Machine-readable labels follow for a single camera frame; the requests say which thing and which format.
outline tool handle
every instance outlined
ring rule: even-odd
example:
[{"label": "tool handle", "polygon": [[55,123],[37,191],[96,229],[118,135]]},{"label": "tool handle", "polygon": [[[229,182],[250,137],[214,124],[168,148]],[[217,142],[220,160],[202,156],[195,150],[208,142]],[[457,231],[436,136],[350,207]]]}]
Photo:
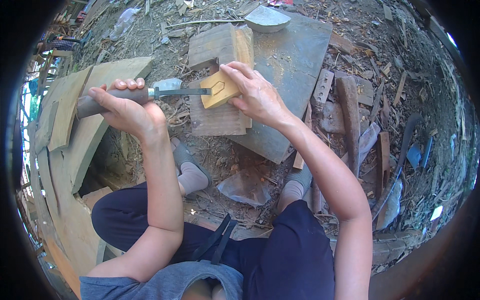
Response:
[{"label": "tool handle", "polygon": [[[118,98],[133,100],[140,105],[148,102],[148,88],[134,90],[130,90],[128,88],[124,90],[114,89],[107,91],[107,93]],[[88,95],[78,98],[77,117],[79,119],[107,111],[108,109],[98,104],[98,102]]]}]

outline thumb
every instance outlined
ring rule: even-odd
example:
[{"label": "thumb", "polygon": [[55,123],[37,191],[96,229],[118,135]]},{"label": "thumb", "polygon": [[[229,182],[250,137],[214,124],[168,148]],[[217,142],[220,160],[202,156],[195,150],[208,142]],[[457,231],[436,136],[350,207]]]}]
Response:
[{"label": "thumb", "polygon": [[104,89],[99,87],[91,87],[88,95],[92,97],[98,104],[105,107],[109,111],[119,114],[123,99],[110,95]]},{"label": "thumb", "polygon": [[238,97],[233,97],[228,100],[228,102],[235,106],[236,108],[240,109],[242,112],[248,108],[247,103],[245,100],[238,98]]}]

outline chisel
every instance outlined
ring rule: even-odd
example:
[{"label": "chisel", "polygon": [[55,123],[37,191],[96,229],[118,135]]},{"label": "chisel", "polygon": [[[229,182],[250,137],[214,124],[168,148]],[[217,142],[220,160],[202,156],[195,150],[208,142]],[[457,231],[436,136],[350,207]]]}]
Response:
[{"label": "chisel", "polygon": [[[178,89],[160,91],[156,88],[143,88],[143,89],[124,89],[124,90],[109,90],[107,91],[112,96],[118,98],[125,98],[135,101],[136,103],[143,105],[148,101],[159,100],[160,96],[168,95],[211,95],[212,89],[210,88],[195,88],[195,89]],[[90,117],[108,110],[98,104],[92,97],[83,96],[78,98],[77,102],[77,117],[79,119]]]}]

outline person's left hand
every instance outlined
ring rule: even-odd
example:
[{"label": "person's left hand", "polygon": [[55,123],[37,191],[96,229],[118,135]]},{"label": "person's left hand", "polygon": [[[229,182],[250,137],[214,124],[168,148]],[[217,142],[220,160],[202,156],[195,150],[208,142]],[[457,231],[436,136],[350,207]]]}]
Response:
[{"label": "person's left hand", "polygon": [[[131,90],[144,88],[145,80],[138,78],[121,80],[112,83],[111,89]],[[167,120],[160,107],[153,102],[147,102],[143,106],[130,99],[117,98],[106,92],[107,85],[92,87],[88,95],[95,99],[101,106],[109,110],[102,113],[107,123],[118,130],[125,131],[136,136],[141,143],[145,143],[159,134],[167,132]]]}]

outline finger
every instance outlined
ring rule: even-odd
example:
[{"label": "finger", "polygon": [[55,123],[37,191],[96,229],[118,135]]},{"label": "finger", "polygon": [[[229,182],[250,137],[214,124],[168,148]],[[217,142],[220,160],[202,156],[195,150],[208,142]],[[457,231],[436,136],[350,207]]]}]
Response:
[{"label": "finger", "polygon": [[240,109],[241,111],[244,111],[247,109],[247,103],[243,99],[233,97],[233,98],[230,98],[228,102],[231,105],[235,106],[236,108]]},{"label": "finger", "polygon": [[123,102],[128,101],[127,99],[121,99],[112,96],[99,87],[91,87],[88,90],[88,95],[92,97],[96,102],[98,102],[98,104],[105,107],[116,115],[119,115],[122,111],[122,107],[125,107],[125,104]]},{"label": "finger", "polygon": [[127,88],[127,84],[122,79],[115,79],[114,82],[110,85],[109,90],[119,89],[124,90]]},{"label": "finger", "polygon": [[230,77],[230,79],[235,82],[240,89],[245,89],[245,84],[248,81],[247,77],[243,75],[242,72],[240,72],[237,69],[233,69],[228,65],[220,65],[220,69],[225,72],[225,74]]},{"label": "finger", "polygon": [[253,79],[256,77],[256,74],[246,63],[239,62],[239,61],[232,61],[232,62],[229,62],[227,66],[233,69],[239,70],[248,79]]},{"label": "finger", "polygon": [[134,90],[134,89],[137,88],[137,83],[135,82],[135,80],[129,78],[129,79],[125,80],[125,82],[127,83],[128,89]]},{"label": "finger", "polygon": [[143,88],[144,86],[145,86],[145,79],[137,78],[137,87],[138,88]]},{"label": "finger", "polygon": [[253,70],[253,72],[254,72],[258,77],[260,77],[261,79],[266,80],[266,79],[260,74],[260,72],[258,72],[257,70]]}]

